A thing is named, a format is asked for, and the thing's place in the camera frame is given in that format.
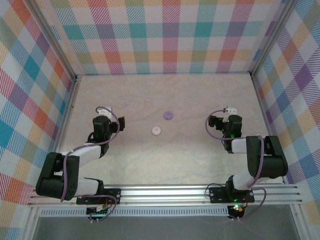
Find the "white disc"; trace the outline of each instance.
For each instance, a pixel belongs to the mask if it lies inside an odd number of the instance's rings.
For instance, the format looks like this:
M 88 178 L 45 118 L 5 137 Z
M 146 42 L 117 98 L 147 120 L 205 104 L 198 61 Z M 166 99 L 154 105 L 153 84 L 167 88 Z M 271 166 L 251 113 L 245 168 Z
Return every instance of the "white disc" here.
M 161 133 L 161 129 L 158 126 L 152 128 L 152 134 L 158 136 Z

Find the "small round puck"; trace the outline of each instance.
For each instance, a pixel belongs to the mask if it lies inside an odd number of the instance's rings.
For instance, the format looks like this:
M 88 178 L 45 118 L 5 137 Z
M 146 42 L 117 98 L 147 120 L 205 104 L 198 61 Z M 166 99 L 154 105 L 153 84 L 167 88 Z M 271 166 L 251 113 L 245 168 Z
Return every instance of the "small round puck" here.
M 164 114 L 163 114 L 163 117 L 167 120 L 171 120 L 173 117 L 174 117 L 174 114 L 172 113 L 172 111 L 166 111 Z
M 152 128 L 152 134 L 158 136 L 161 133 L 161 129 L 158 126 Z

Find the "plaid wall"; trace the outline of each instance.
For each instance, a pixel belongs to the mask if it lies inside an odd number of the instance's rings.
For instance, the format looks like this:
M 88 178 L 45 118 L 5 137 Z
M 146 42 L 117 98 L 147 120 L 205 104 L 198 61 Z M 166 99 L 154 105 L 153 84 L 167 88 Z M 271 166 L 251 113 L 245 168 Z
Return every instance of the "plaid wall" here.
M 320 0 L 299 1 L 254 81 L 320 234 Z
M 248 72 L 252 72 L 252 70 L 254 69 L 256 63 L 257 63 L 257 60 L 260 56 L 260 53 L 261 51 L 264 49 L 266 43 L 267 43 L 267 40 L 270 38 L 270 35 L 272 34 L 272 32 L 274 31 L 275 27 L 276 27 L 276 23 L 282 13 L 282 11 L 284 10 L 284 7 L 286 5 L 286 3 L 288 2 L 288 0 L 281 0 L 281 3 L 279 5 L 279 7 L 277 8 L 276 10 L 276 13 L 274 14 L 273 18 L 272 18 L 272 21 L 268 27 L 268 29 L 266 30 L 265 34 L 264 34 L 264 37 L 262 39 L 262 42 L 260 43 L 259 45 L 259 48 L 258 50 L 255 52 L 255 55 L 253 57 L 253 61 L 251 62 L 250 64 L 250 67 L 248 69 Z
M 71 80 L 23 0 L 0 0 L 0 239 L 15 240 Z
M 273 8 L 280 4 L 280 0 L 37 2 L 75 71 L 89 75 L 247 72 L 273 29 L 269 23 L 279 17 L 278 12 L 272 20 L 277 10 Z

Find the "robotic arm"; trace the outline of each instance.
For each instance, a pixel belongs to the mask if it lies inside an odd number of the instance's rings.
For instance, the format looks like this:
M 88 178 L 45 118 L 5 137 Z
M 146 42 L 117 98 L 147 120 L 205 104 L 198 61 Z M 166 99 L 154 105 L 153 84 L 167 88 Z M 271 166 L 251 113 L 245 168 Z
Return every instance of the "robotic arm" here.
M 251 188 L 265 180 L 287 175 L 288 163 L 277 136 L 266 136 L 262 140 L 259 136 L 241 137 L 242 117 L 236 115 L 237 110 L 234 107 L 223 110 L 227 112 L 227 116 L 212 115 L 208 118 L 208 125 L 222 131 L 222 143 L 228 153 L 246 154 L 247 168 L 241 173 L 230 176 L 224 187 L 209 188 L 210 201 L 252 203 L 255 200 Z
M 67 157 L 67 191 L 64 200 L 83 195 L 104 194 L 102 180 L 79 177 L 79 168 L 92 160 L 103 157 L 109 149 L 106 142 L 117 132 L 117 122 L 111 121 L 112 115 L 105 109 L 98 109 L 98 116 L 93 119 L 93 132 L 88 136 L 85 143 L 89 147 L 81 148 Z M 119 130 L 125 128 L 125 118 L 118 118 Z M 44 161 L 35 191 L 40 196 L 61 199 L 64 189 L 64 176 L 59 175 L 63 170 L 64 158 L 67 152 L 50 152 Z

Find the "metal extrusion frame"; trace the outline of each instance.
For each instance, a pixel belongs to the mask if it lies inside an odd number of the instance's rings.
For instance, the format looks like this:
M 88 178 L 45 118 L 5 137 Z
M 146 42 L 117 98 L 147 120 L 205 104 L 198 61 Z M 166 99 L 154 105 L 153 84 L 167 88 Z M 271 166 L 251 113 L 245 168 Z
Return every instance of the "metal extrusion frame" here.
M 76 102 L 76 98 L 77 98 L 77 94 L 79 91 L 79 87 L 80 87 L 80 83 L 81 83 L 81 79 L 82 77 L 78 77 L 75 82 L 72 83 L 71 89 L 70 89 L 70 97 L 69 97 L 69 101 L 67 103 L 66 106 L 66 110 L 62 119 L 62 123 L 61 123 L 61 127 L 57 133 L 57 139 L 55 142 L 55 146 L 54 146 L 54 151 L 55 152 L 60 152 L 61 148 L 64 144 L 65 141 L 65 137 L 66 137 L 66 132 L 70 123 L 70 118 L 75 106 L 75 102 Z
M 278 37 L 280 36 L 280 33 L 282 29 L 284 28 L 286 22 L 288 21 L 291 13 L 294 11 L 297 3 L 299 0 L 287 0 L 285 3 L 285 6 L 280 14 L 280 17 L 278 21 L 276 22 L 273 31 L 271 35 L 268 37 L 265 45 L 263 46 L 263 49 L 261 50 L 261 53 L 258 56 L 258 59 L 255 63 L 255 66 L 253 67 L 251 71 L 251 75 L 253 78 L 257 76 L 257 73 L 263 66 L 265 60 L 267 59 L 268 54 L 270 53 L 272 47 L 274 46 L 275 42 L 277 41 Z
M 272 135 L 270 126 L 268 124 L 268 118 L 267 118 L 266 112 L 264 111 L 264 108 L 262 106 L 262 101 L 261 101 L 261 98 L 258 94 L 258 90 L 256 88 L 255 82 L 253 81 L 252 75 L 251 75 L 251 78 L 252 78 L 252 83 L 253 83 L 253 86 L 255 89 L 255 94 L 256 94 L 256 97 L 257 97 L 259 105 L 260 105 L 260 109 L 262 112 L 262 117 L 264 120 L 265 127 L 267 129 L 268 134 Z M 286 185 L 289 184 L 289 182 L 285 176 L 282 177 L 282 180 L 283 180 L 284 184 L 286 184 Z M 293 219 L 294 219 L 294 222 L 295 222 L 295 225 L 298 230 L 300 238 L 302 240 L 317 239 L 317 237 L 314 236 L 314 231 L 312 231 L 312 229 L 310 228 L 310 225 L 308 224 L 308 217 L 306 216 L 306 213 L 303 211 L 302 205 L 301 204 L 299 204 L 299 205 L 291 204 L 290 208 L 291 208 L 292 216 L 293 216 Z
M 105 188 L 120 188 L 121 200 L 110 217 L 177 217 L 177 216 L 228 216 L 227 206 L 232 203 L 210 203 L 205 195 L 206 184 L 195 185 L 105 185 Z M 291 205 L 297 208 L 303 203 L 303 196 L 295 184 L 259 184 L 265 188 L 266 205 Z M 259 205 L 264 197 L 262 190 L 254 190 L 255 202 Z M 60 202 L 59 199 L 39 196 L 35 192 L 29 202 L 29 218 L 22 240 L 33 238 L 39 218 L 87 217 L 87 207 L 98 205 L 77 205 L 76 198 Z
M 265 188 L 267 197 L 266 205 L 302 204 L 303 199 L 295 184 L 259 184 Z M 201 207 L 201 206 L 230 206 L 230 203 L 210 203 L 210 198 L 205 195 L 207 185 L 105 185 L 105 188 L 121 189 L 121 201 L 117 206 L 124 207 Z M 255 202 L 261 203 L 264 192 L 253 191 Z M 29 207 L 87 207 L 77 205 L 76 198 L 60 202 L 60 199 L 39 196 L 35 192 L 29 201 Z
M 46 39 L 48 40 L 50 46 L 54 50 L 57 58 L 60 60 L 62 66 L 64 67 L 65 71 L 67 72 L 68 76 L 75 81 L 77 75 L 72 68 L 67 56 L 65 55 L 63 49 L 61 48 L 58 40 L 56 39 L 51 27 L 49 26 L 46 18 L 42 14 L 39 6 L 35 3 L 34 0 L 24 0 L 26 6 L 28 7 L 29 11 L 31 12 L 32 16 L 35 18 L 36 22 L 39 24 L 43 34 L 45 35 Z

